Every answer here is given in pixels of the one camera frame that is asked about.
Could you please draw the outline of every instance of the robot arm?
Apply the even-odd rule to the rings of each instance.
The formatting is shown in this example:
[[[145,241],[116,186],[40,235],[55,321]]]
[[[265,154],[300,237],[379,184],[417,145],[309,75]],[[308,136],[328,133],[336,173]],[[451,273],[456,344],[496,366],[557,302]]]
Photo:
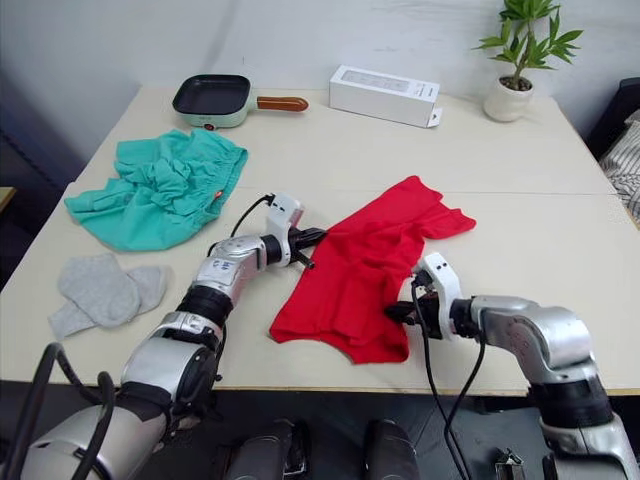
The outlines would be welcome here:
[[[219,379],[225,322],[246,283],[268,265],[301,261],[313,268],[300,250],[316,245],[326,232],[298,230],[302,212],[297,200],[278,194],[269,204],[265,235],[228,238],[214,246],[176,311],[129,358],[111,423],[87,478],[134,478],[181,422],[204,413]],[[89,407],[36,440],[21,478],[72,478],[99,415],[100,406]]]
[[[419,305],[430,336],[481,339],[515,355],[555,454],[545,462],[550,478],[576,471],[581,476],[575,478],[588,478],[578,470],[580,460],[605,458],[613,461],[608,473],[640,479],[624,426],[598,377],[589,332],[573,312],[517,297],[463,299],[457,276],[437,253],[424,257],[416,273],[427,289]]]

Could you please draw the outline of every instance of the product box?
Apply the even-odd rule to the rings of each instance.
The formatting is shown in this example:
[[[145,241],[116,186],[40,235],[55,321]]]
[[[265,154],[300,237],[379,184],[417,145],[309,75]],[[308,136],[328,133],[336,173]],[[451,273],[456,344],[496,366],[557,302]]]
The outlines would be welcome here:
[[[435,127],[440,85],[341,65],[329,82],[329,106],[416,127]]]

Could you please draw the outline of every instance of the green leaf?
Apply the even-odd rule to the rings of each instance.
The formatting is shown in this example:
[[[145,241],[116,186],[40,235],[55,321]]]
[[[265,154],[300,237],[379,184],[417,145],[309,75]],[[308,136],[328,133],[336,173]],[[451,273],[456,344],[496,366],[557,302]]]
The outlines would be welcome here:
[[[551,15],[551,13],[554,10],[558,10],[559,8],[560,8],[560,6],[549,7],[547,9],[543,10],[542,12],[540,12],[540,15],[538,16],[538,18],[548,17],[549,15]]]
[[[561,37],[558,38],[557,43],[568,43],[571,40],[575,40],[584,30],[571,30],[570,32],[565,33]]]
[[[553,46],[549,50],[549,53],[555,57],[558,57],[560,60],[564,60],[567,63],[571,63],[571,59],[567,55],[566,50],[563,50],[562,48],[558,48],[557,45]]]
[[[539,44],[536,45],[536,48],[535,48],[536,58],[546,57],[548,55],[546,52],[548,43],[549,43],[549,39],[545,38],[543,41],[541,41]]]
[[[503,42],[500,37],[487,37],[481,38],[480,42],[482,43],[477,48],[485,49],[485,48],[493,48],[493,47],[502,47],[506,42]]]
[[[509,45],[509,50],[511,50],[512,52],[515,52],[519,46],[520,46],[520,39],[517,36],[514,36],[513,40],[511,40],[511,45]]]
[[[520,24],[516,27],[516,31],[514,35],[519,36],[522,33],[522,30],[527,26],[527,22],[520,22]]]
[[[524,5],[527,1],[528,0],[504,0],[504,6],[507,7],[507,11],[516,14],[516,18],[524,19],[526,18]]]
[[[511,33],[511,19],[507,18],[502,24],[502,32],[500,32],[500,38],[506,45],[509,41],[509,34]]]
[[[504,55],[505,57],[507,57],[509,59],[510,62],[516,63],[516,61],[518,60],[516,58],[516,56],[513,54],[513,52],[511,50],[509,50],[508,48],[505,48],[502,51],[502,55]]]
[[[531,40],[530,41],[530,46],[529,46],[529,55],[527,55],[527,66],[535,66],[536,64],[539,64],[541,61],[540,58],[540,54],[538,52],[538,44],[536,44],[535,40]]]
[[[526,66],[528,68],[543,68],[546,65],[546,62],[544,60],[544,57],[546,56],[546,53],[541,56],[531,55],[527,60]]]
[[[524,54],[527,56],[531,55],[531,53],[534,51],[535,48],[536,48],[536,36],[533,33],[533,30],[529,30],[527,31],[527,46]]]
[[[533,0],[524,0],[522,2],[522,11],[525,18],[531,18],[533,16]]]
[[[518,40],[518,44],[516,45],[515,48],[513,47],[513,44],[511,44],[512,45],[511,46],[511,51],[513,52],[513,55],[516,58],[520,57],[520,53],[522,53],[522,49],[524,48],[525,43],[527,43],[527,42]]]
[[[556,12],[556,18],[549,17],[549,38],[550,42],[553,43],[556,39],[556,35],[558,34],[558,28],[560,27],[560,13]]]
[[[536,9],[533,12],[535,18],[545,17],[546,15],[544,13],[549,9],[550,4],[551,0],[540,0],[537,2]]]
[[[491,57],[491,60],[498,60],[499,62],[513,63],[511,60],[509,60],[509,58],[507,56],[505,56],[502,53],[499,53],[495,57]]]
[[[500,19],[504,22],[507,18],[511,20],[522,20],[522,15],[513,10],[503,10],[500,12]]]

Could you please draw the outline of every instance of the black joint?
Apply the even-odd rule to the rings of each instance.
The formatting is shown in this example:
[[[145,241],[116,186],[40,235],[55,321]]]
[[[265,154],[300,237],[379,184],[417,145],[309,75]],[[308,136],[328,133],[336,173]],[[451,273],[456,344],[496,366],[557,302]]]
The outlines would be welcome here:
[[[126,382],[118,392],[116,406],[129,410],[146,422],[164,414],[169,425],[171,394],[164,388],[139,382]]]
[[[609,397],[598,377],[568,383],[532,384],[529,395],[545,424],[593,427],[613,420]]]
[[[214,331],[210,328],[205,328],[201,333],[191,333],[183,330],[167,329],[163,334],[164,338],[172,338],[181,342],[187,343],[201,343],[210,350],[217,352],[220,346],[220,340],[216,337]]]
[[[217,369],[214,352],[203,347],[193,353],[176,391],[176,413],[198,412],[202,408],[216,380]]]
[[[279,262],[282,259],[282,249],[280,243],[273,235],[260,237],[267,252],[267,265]]]
[[[177,310],[200,315],[222,328],[233,304],[226,294],[215,288],[196,285],[189,288]]]
[[[471,319],[471,299],[456,299],[451,303],[449,315],[453,319],[456,333],[464,338],[474,338],[480,330]]]
[[[327,231],[321,228],[307,228],[298,230],[295,227],[289,229],[289,245],[292,250],[304,250],[318,245],[327,236]]]
[[[426,270],[420,270],[416,273],[416,278],[414,279],[416,286],[418,287],[428,287],[433,284],[433,278]]]
[[[413,302],[399,301],[385,307],[384,314],[396,323],[415,325],[416,311]]]

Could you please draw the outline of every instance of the gray sock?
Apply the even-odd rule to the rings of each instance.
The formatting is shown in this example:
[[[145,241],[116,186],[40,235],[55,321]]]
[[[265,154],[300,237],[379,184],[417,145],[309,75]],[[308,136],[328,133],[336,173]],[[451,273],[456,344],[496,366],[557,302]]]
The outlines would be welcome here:
[[[60,310],[49,316],[49,325],[57,341],[76,332],[95,327],[89,316],[69,300]]]
[[[138,287],[140,295],[138,314],[158,306],[167,289],[167,273],[165,267],[138,267],[127,272]]]
[[[115,272],[114,263],[119,272]],[[112,281],[106,281],[106,277],[109,276],[113,277]],[[112,254],[71,259],[65,266],[59,281],[59,284],[64,283],[64,292],[68,292],[69,295],[63,293],[70,300],[64,307],[49,317],[49,323],[56,339],[62,340],[73,333],[96,325],[113,328],[131,320],[138,313],[144,313],[155,308],[164,296],[167,276],[168,269],[165,267],[138,267],[125,274],[120,270]],[[86,284],[93,284],[94,286],[91,288],[76,288],[78,277],[81,277]],[[96,283],[112,285],[115,279],[121,282],[120,286],[123,288],[102,289],[98,294],[99,301],[91,303],[96,294]],[[131,292],[126,291],[127,286],[132,286],[135,290],[135,295],[131,295]],[[129,315],[130,311],[125,308],[127,304],[121,305],[121,295],[123,293],[125,298],[138,299],[138,306],[133,315]],[[88,311],[83,310],[80,305],[83,305]],[[90,316],[90,313],[94,312],[97,314],[97,318]],[[121,314],[118,318],[113,315],[114,312],[124,312],[126,314]]]
[[[128,322],[140,307],[135,282],[111,253],[69,259],[58,279],[58,289],[91,320],[107,328]]]

